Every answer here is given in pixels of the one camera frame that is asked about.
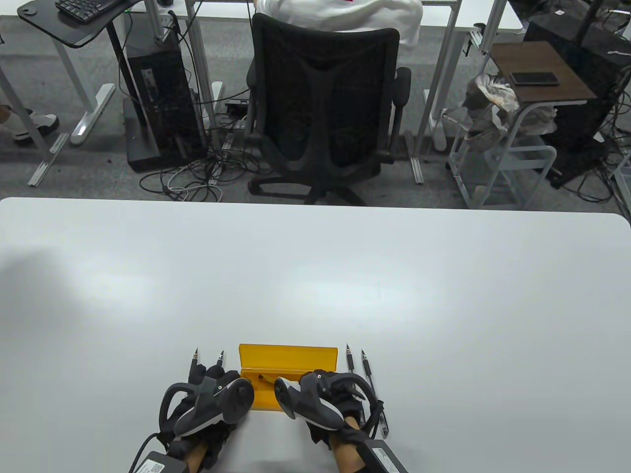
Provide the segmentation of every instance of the keyboard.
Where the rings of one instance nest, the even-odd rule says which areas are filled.
[[[121,0],[57,0],[55,6],[76,21],[88,23],[120,2]]]

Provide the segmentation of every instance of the shoe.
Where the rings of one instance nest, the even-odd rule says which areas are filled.
[[[59,128],[59,118],[57,115],[41,115],[29,108],[27,108],[26,111],[42,136],[48,136]],[[15,143],[20,146],[32,144],[33,138],[31,138],[31,135],[28,134],[27,128],[21,120],[17,121],[19,121],[19,126],[9,129],[13,135]]]

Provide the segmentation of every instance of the label sticker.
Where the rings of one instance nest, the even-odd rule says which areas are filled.
[[[372,451],[375,452],[375,455],[388,473],[399,473],[399,470],[396,466],[394,466],[394,463],[392,463],[390,457],[388,457],[388,454],[383,448],[373,448]]]
[[[153,460],[145,460],[136,473],[160,473],[164,469],[164,465]]]

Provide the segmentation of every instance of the chair backrest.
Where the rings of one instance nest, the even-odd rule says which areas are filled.
[[[257,13],[252,34],[255,133],[277,172],[343,185],[388,156],[397,30],[320,32]]]

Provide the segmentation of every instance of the robotic glove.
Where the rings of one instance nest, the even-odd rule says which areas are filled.
[[[176,392],[187,396],[167,419],[167,411]],[[223,444],[254,401],[250,381],[236,371],[227,373],[220,366],[196,365],[189,383],[176,383],[165,394],[160,407],[160,434],[168,456],[184,460],[200,443],[208,447],[200,469],[212,467]]]
[[[366,398],[355,389],[354,384],[362,388],[370,402],[371,416],[362,430],[351,427],[344,420],[353,417],[359,423],[363,412],[362,402],[357,398]],[[329,446],[329,435],[332,433],[347,443],[363,443],[370,430],[375,428],[383,410],[383,403],[376,398],[367,382],[351,373],[316,370],[306,373],[299,382],[278,378],[274,383],[274,392],[285,414],[292,419],[305,419],[314,443],[323,441]]]

